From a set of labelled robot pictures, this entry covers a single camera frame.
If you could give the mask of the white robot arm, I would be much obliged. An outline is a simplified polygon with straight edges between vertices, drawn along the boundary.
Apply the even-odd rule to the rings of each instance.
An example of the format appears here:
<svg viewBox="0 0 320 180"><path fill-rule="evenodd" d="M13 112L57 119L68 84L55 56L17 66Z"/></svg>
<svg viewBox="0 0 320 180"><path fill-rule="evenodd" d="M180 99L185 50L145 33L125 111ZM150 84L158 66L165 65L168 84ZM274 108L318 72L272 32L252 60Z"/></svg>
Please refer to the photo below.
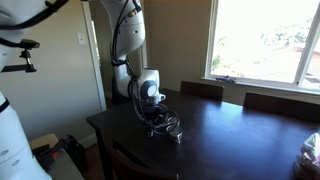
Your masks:
<svg viewBox="0 0 320 180"><path fill-rule="evenodd" d="M30 27L56 13L69 0L0 0L0 63L7 61L15 48L23 50L23 58L39 46L24 35ZM138 49L145 40L145 26L140 0L101 0L113 28L112 66L117 92L156 107L165 96L159 92L159 72L146 69L137 77L129 65L127 54ZM0 93L1 180L52 180L31 152L16 111Z"/></svg>

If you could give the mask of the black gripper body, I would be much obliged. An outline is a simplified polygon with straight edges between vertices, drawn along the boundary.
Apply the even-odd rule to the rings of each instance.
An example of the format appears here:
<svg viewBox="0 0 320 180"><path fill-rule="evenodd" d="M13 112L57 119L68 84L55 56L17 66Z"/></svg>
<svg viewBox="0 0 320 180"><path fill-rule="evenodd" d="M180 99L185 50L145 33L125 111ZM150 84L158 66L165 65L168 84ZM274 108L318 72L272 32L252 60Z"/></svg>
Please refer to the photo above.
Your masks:
<svg viewBox="0 0 320 180"><path fill-rule="evenodd" d="M164 104L144 106L143 114L149 135L166 135L167 127L175 125L174 122L169 121L169 119L174 116L174 112L169 110Z"/></svg>

